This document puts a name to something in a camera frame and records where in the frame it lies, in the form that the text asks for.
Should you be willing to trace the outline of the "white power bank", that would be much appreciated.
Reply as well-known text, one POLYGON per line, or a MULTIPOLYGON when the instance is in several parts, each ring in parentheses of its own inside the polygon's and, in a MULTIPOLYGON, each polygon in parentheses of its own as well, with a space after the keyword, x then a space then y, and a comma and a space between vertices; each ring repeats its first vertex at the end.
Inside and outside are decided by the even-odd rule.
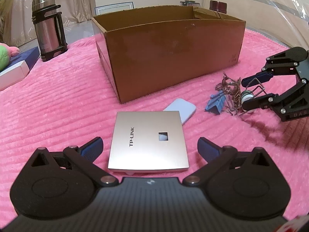
POLYGON ((163 111, 178 111, 182 125, 185 124, 195 113, 196 106, 182 98, 175 99, 163 111))

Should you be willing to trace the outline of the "dark red cylindrical canister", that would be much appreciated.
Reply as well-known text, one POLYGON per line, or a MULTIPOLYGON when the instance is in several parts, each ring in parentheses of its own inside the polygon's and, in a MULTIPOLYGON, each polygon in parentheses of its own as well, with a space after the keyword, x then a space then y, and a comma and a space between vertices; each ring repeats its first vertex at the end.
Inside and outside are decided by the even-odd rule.
POLYGON ((210 0, 210 10, 217 11, 223 14, 227 14, 227 3, 210 0))

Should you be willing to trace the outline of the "clear jar green lid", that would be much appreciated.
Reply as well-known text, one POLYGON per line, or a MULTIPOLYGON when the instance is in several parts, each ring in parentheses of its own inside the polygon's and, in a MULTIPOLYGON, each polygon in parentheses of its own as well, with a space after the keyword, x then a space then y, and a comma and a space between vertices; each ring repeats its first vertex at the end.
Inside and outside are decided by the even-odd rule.
POLYGON ((196 2, 196 1, 191 1, 191 0, 180 1, 180 4, 182 6, 201 7, 200 3, 196 2))

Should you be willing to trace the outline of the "brown cardboard box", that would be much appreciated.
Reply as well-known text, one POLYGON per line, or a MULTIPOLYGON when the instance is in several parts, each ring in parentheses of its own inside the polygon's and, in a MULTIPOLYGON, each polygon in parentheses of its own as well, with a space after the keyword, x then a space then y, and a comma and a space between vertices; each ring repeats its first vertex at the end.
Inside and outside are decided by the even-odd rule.
POLYGON ((230 15, 178 5, 102 14, 92 25, 120 103, 234 66, 246 28, 230 15))

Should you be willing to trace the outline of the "gold TP-LINK wall panel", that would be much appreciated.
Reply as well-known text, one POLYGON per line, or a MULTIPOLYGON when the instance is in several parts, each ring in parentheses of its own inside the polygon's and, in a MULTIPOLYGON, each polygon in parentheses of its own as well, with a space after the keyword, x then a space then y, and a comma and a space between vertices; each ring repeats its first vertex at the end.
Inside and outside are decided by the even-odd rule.
POLYGON ((178 111, 117 113, 109 170, 134 174, 184 171, 188 168, 178 111))

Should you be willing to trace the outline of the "green white spool wire clip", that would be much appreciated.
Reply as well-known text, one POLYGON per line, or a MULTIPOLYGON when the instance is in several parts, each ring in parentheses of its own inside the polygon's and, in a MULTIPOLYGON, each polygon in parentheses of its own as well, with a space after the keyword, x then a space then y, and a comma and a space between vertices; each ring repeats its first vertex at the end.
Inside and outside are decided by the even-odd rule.
POLYGON ((249 111, 245 110, 243 108, 243 103, 248 101, 248 100, 251 100, 253 98, 256 98, 261 93, 266 94, 265 87, 263 86, 263 84, 257 78, 253 78, 246 85, 245 90, 241 93, 241 96, 240 96, 241 110, 242 110, 241 115, 243 115, 245 113, 252 113, 252 112, 255 111, 254 109, 251 109, 249 111))

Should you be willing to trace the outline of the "blue white flat box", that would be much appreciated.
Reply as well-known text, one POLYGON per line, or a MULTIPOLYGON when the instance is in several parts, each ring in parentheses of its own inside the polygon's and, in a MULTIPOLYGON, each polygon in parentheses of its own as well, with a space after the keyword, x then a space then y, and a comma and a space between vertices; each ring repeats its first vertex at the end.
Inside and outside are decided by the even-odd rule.
POLYGON ((1 91, 23 80, 40 57, 38 47, 34 47, 12 57, 8 66, 1 71, 1 91))

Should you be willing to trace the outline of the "silver framed sand picture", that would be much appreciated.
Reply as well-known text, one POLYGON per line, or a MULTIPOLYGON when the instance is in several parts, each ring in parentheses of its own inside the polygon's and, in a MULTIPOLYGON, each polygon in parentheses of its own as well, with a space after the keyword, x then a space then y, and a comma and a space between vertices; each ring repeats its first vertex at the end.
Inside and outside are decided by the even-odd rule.
POLYGON ((102 15, 107 13, 119 12, 122 10, 130 10, 134 9, 133 2, 122 2, 122 3, 114 3, 103 6, 98 6, 95 8, 95 15, 102 15))

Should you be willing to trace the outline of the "pink plush blanket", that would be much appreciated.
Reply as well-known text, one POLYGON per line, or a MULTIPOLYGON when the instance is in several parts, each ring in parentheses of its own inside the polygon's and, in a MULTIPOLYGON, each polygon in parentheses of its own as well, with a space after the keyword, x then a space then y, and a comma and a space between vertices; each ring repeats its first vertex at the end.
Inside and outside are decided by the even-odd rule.
POLYGON ((104 150, 96 164, 107 169, 117 112, 161 111, 177 98, 196 106, 183 126, 190 167, 168 172, 168 177, 183 179, 205 164, 197 152, 200 137, 242 151, 263 147, 291 187, 286 218, 306 214, 308 119, 282 122, 274 112, 262 109, 240 117, 208 113, 205 106, 222 77, 223 72, 208 74, 120 104, 94 37, 72 43, 65 54, 49 62, 38 61, 25 79, 1 91, 1 226, 16 217, 9 190, 36 148, 62 151, 101 137, 104 150))

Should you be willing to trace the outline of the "blue binder clip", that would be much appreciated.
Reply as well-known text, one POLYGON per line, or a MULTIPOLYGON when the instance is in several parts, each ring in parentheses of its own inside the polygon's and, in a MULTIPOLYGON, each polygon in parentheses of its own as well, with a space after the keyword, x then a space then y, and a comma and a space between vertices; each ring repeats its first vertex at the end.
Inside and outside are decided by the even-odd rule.
POLYGON ((225 105, 225 100, 226 100, 226 97, 222 90, 218 91, 218 93, 216 94, 212 94, 210 96, 210 100, 207 102, 205 111, 219 115, 223 110, 223 107, 225 105))

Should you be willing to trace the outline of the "green pink plush toy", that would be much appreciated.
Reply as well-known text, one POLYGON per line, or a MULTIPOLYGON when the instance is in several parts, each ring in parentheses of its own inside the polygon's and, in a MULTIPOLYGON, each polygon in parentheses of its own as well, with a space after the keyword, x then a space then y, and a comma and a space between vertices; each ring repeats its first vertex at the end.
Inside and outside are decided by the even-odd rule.
POLYGON ((10 59, 17 56, 19 53, 19 48, 0 43, 0 72, 9 65, 10 59))

